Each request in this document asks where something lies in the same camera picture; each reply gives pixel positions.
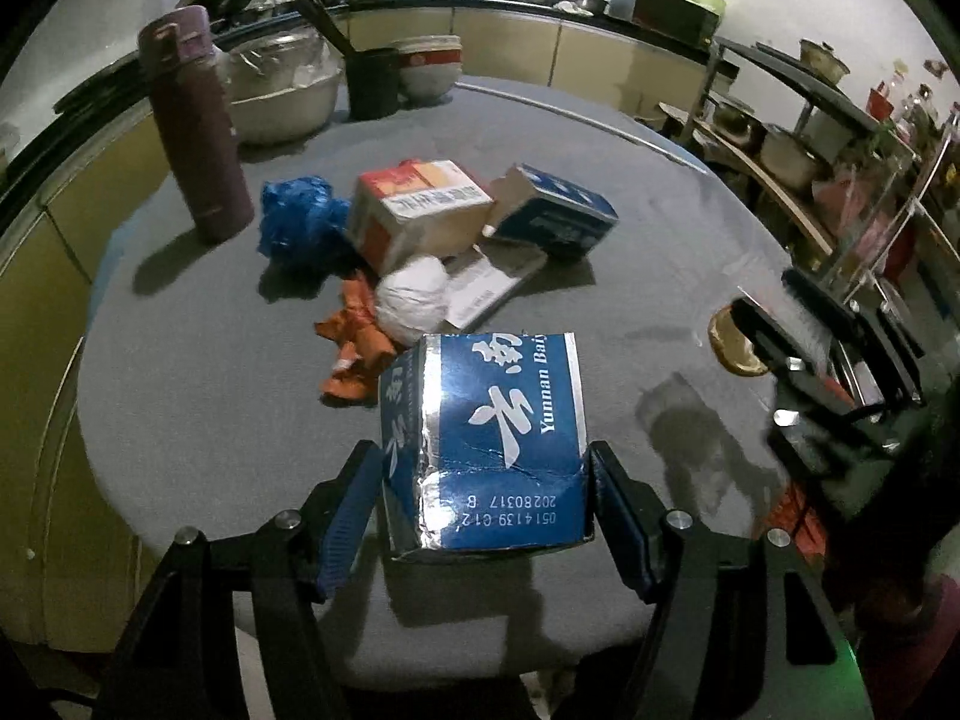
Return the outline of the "blue crumpled plastic bag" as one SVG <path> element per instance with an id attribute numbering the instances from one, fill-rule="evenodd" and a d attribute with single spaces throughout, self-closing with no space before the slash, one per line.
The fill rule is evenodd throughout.
<path id="1" fill-rule="evenodd" d="M 257 250 L 281 265 L 317 259 L 325 239 L 345 231 L 350 206 L 319 176 L 266 182 L 260 191 Z"/>

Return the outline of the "flat white paper packet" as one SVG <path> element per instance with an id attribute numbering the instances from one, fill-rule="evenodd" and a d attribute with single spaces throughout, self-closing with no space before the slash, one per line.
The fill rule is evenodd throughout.
<path id="1" fill-rule="evenodd" d="M 444 325 L 468 332 L 539 273 L 547 255 L 535 245 L 485 241 L 444 263 L 449 307 Z"/>

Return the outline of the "metal storage rack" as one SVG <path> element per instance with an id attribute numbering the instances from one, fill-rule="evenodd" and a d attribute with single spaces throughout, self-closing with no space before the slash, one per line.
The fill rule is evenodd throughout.
<path id="1" fill-rule="evenodd" d="M 731 60 L 796 93 L 791 125 L 828 164 L 794 192 L 760 164 L 765 121 L 721 82 Z M 760 216 L 794 265 L 850 307 L 888 307 L 924 348 L 958 359 L 958 254 L 931 215 L 923 161 L 896 126 L 857 107 L 799 60 L 761 44 L 716 39 L 680 143 L 690 146 Z"/>

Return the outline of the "orange and white carton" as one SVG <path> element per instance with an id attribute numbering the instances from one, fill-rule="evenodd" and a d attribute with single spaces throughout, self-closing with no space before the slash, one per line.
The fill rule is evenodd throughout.
<path id="1" fill-rule="evenodd" d="M 418 255 L 448 259 L 477 241 L 490 194 L 454 161 L 408 160 L 356 181 L 347 239 L 378 277 Z"/>

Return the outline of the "clay pot on rack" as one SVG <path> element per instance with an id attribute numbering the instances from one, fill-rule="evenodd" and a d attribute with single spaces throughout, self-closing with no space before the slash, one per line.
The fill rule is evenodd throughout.
<path id="1" fill-rule="evenodd" d="M 836 86 L 844 76 L 850 75 L 850 67 L 836 57 L 832 46 L 827 43 L 800 39 L 799 45 L 800 63 L 825 83 Z"/>

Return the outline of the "black chopstick holder cup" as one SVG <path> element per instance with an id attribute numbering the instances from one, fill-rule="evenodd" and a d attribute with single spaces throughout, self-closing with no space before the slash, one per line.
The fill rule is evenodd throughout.
<path id="1" fill-rule="evenodd" d="M 400 107 L 400 55 L 393 47 L 356 50 L 340 31 L 322 0 L 295 0 L 304 20 L 342 55 L 347 75 L 348 109 L 353 121 L 377 121 Z"/>

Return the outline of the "long white rod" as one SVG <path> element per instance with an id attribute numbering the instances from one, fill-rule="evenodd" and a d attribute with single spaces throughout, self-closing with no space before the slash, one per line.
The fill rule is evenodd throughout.
<path id="1" fill-rule="evenodd" d="M 669 160 L 677 166 L 686 167 L 686 169 L 690 169 L 690 171 L 696 172 L 700 174 L 700 176 L 709 176 L 709 174 L 711 174 L 711 171 L 708 171 L 706 166 L 701 164 L 700 161 L 684 158 L 681 154 L 672 151 L 672 149 L 664 148 L 656 142 L 651 142 L 651 140 L 647 138 L 640 137 L 640 135 L 633 135 L 633 133 L 626 132 L 623 128 L 614 127 L 605 122 L 597 121 L 597 119 L 592 119 L 589 115 L 578 114 L 578 112 L 574 112 L 574 110 L 554 106 L 550 103 L 542 103 L 542 101 L 528 98 L 522 94 L 509 93 L 509 91 L 501 91 L 501 89 L 476 85 L 475 83 L 455 82 L 454 87 L 465 89 L 466 91 L 470 91 L 470 93 L 485 94 L 485 96 L 491 96 L 492 98 L 505 99 L 505 101 L 509 101 L 510 103 L 522 104 L 523 106 L 532 107 L 532 109 L 550 112 L 550 114 L 558 115 L 558 117 L 562 117 L 562 119 L 568 119 L 568 121 L 576 122 L 576 124 L 585 125 L 586 127 L 594 128 L 594 130 L 599 130 L 599 132 L 607 133 L 607 135 L 612 135 L 612 137 L 619 138 L 622 142 L 631 143 L 633 146 L 639 146 L 640 148 L 647 149 L 647 151 L 652 151 L 652 153 L 662 156 L 664 160 Z"/>

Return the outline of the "steel pot on rack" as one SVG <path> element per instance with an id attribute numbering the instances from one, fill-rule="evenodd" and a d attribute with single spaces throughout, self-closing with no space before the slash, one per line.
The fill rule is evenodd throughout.
<path id="1" fill-rule="evenodd" d="M 827 176 L 828 164 L 794 133 L 775 124 L 765 125 L 760 164 L 784 187 L 802 192 Z"/>

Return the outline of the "white crumpled paper ball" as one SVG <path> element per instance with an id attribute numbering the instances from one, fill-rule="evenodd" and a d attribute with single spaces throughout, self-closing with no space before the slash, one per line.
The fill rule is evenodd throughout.
<path id="1" fill-rule="evenodd" d="M 441 260 L 433 255 L 413 257 L 376 286 L 377 325 L 404 346 L 436 332 L 448 316 L 449 281 Z"/>

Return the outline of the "dark blue small box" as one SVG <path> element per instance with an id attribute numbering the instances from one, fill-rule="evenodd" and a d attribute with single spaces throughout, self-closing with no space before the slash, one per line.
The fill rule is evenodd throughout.
<path id="1" fill-rule="evenodd" d="M 528 164 L 511 166 L 488 188 L 490 238 L 534 245 L 551 262 L 579 262 L 619 222 L 604 195 Z"/>

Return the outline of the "gold round lid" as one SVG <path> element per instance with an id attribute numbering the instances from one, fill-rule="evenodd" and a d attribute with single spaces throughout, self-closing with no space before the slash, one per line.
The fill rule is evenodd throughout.
<path id="1" fill-rule="evenodd" d="M 708 340 L 719 364 L 739 377 L 760 377 L 768 366 L 755 355 L 752 342 L 732 320 L 731 307 L 725 305 L 709 319 Z"/>

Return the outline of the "microwave oven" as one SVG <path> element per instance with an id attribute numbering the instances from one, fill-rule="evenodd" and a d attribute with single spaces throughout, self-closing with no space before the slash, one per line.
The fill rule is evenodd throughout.
<path id="1" fill-rule="evenodd" d="M 722 21 L 695 0 L 610 0 L 608 15 L 697 47 L 711 43 Z"/>

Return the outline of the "purple thermos bottle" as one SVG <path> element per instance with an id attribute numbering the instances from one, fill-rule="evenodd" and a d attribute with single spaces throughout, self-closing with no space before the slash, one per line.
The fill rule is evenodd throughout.
<path id="1" fill-rule="evenodd" d="M 176 8 L 148 23 L 139 34 L 139 60 L 167 162 L 200 238 L 234 238 L 256 212 L 206 9 Z"/>

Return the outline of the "stacked red white bowls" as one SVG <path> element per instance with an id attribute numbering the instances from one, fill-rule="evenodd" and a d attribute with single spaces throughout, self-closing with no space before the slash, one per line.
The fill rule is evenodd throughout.
<path id="1" fill-rule="evenodd" d="M 455 34 L 397 39 L 400 93 L 410 104 L 438 103 L 462 75 L 462 43 Z"/>

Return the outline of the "blue Yunnan Baiyao box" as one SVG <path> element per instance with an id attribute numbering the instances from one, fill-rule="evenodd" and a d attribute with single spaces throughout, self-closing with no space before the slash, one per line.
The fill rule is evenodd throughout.
<path id="1" fill-rule="evenodd" d="M 428 333 L 379 379 L 398 561 L 564 550 L 594 533 L 576 338 Z"/>

